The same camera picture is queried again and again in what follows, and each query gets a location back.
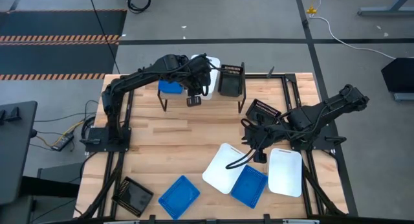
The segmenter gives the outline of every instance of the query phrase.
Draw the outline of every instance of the black wire basket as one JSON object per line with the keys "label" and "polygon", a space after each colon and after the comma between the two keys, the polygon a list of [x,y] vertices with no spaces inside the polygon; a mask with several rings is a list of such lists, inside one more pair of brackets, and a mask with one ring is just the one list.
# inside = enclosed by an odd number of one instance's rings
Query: black wire basket
{"label": "black wire basket", "polygon": [[120,188],[112,197],[112,200],[139,218],[148,206],[153,195],[154,193],[147,188],[133,181],[131,178],[125,177]]}
{"label": "black wire basket", "polygon": [[250,107],[246,112],[246,116],[249,120],[254,120],[257,124],[270,125],[277,122],[277,118],[282,112],[270,107],[264,102],[254,99]]}
{"label": "black wire basket", "polygon": [[238,97],[243,94],[245,68],[235,65],[221,65],[218,91],[220,95]]}

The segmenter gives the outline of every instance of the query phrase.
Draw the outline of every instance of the concrete floor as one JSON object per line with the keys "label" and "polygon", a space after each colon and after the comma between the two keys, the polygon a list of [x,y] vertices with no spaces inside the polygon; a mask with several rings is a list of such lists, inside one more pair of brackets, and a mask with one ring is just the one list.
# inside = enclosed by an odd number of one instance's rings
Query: concrete floor
{"label": "concrete floor", "polygon": [[[127,14],[124,39],[305,38],[295,0],[152,0],[147,12]],[[311,0],[302,0],[308,8]],[[0,0],[0,11],[14,0]],[[124,0],[94,0],[97,8],[125,8]],[[339,38],[412,38],[412,17],[359,17],[360,6],[390,5],[393,0],[323,0],[319,15],[326,17]],[[414,0],[408,4],[414,6]],[[90,9],[89,0],[21,0],[17,9]],[[327,25],[310,21],[314,39],[330,38]],[[358,45],[392,56],[414,56],[413,44]],[[210,44],[120,46],[116,60],[121,73],[130,73],[167,53],[206,52],[224,63],[246,63],[247,72],[314,72],[306,44]],[[347,137],[343,152],[360,216],[414,219],[414,132],[412,103],[396,103],[380,70],[390,60],[343,45],[316,45],[329,95],[353,84],[371,101],[360,113],[340,117],[339,134]],[[83,112],[87,100],[99,99],[102,81],[2,81],[0,104],[36,100],[36,119],[59,118]],[[58,122],[36,123],[40,131],[65,131],[82,116]],[[45,135],[52,141],[56,136]],[[73,152],[30,148],[25,174],[38,168],[82,162],[84,146]]]}

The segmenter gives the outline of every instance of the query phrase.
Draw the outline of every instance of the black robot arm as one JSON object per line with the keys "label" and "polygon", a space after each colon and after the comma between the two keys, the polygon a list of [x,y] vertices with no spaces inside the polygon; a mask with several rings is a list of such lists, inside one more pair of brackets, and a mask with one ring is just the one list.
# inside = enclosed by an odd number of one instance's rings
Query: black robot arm
{"label": "black robot arm", "polygon": [[266,163],[263,149],[282,140],[289,142],[298,140],[301,144],[312,144],[322,127],[344,113],[364,110],[368,101],[368,97],[364,96],[357,88],[346,85],[337,95],[315,106],[297,107],[282,114],[278,117],[276,124],[260,126],[244,118],[241,120],[241,124],[245,127],[243,144],[249,145],[251,151],[255,151],[248,160],[237,165],[235,163],[239,161],[233,162],[226,168],[236,168],[251,159],[254,159],[255,162]]}
{"label": "black robot arm", "polygon": [[189,60],[187,56],[169,54],[159,58],[148,68],[114,79],[102,92],[103,110],[108,120],[108,140],[117,143],[122,142],[124,138],[119,118],[122,100],[127,92],[162,79],[178,82],[187,89],[188,96],[207,95],[207,88],[211,82],[210,71],[210,62],[205,54],[192,60]]}

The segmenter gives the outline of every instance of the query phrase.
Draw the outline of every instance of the small blue box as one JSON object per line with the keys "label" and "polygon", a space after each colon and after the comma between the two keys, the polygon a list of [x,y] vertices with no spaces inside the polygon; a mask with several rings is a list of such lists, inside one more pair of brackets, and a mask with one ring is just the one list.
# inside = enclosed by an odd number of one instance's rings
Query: small blue box
{"label": "small blue box", "polygon": [[267,176],[246,165],[232,189],[232,197],[250,208],[256,207],[267,184]]}
{"label": "small blue box", "polygon": [[177,220],[199,195],[200,191],[182,175],[158,202],[174,220]]}
{"label": "small blue box", "polygon": [[178,82],[167,82],[160,80],[158,82],[158,89],[169,94],[181,94],[182,92],[182,86]]}

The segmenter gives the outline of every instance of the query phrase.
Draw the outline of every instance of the black floor mat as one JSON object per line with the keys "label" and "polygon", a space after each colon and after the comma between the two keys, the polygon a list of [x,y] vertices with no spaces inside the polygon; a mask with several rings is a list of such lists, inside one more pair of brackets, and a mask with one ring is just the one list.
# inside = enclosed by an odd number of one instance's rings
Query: black floor mat
{"label": "black floor mat", "polygon": [[[99,10],[116,56],[125,10]],[[102,79],[113,55],[93,10],[0,13],[0,80]]]}
{"label": "black floor mat", "polygon": [[[122,34],[125,10],[100,10],[98,16],[105,34]],[[102,35],[95,13],[89,10],[14,11],[0,29],[0,36],[70,35]]]}
{"label": "black floor mat", "polygon": [[[111,47],[116,54],[118,46]],[[0,62],[0,80],[99,79],[103,77],[100,74],[112,73],[114,65],[106,43],[0,46]]]}

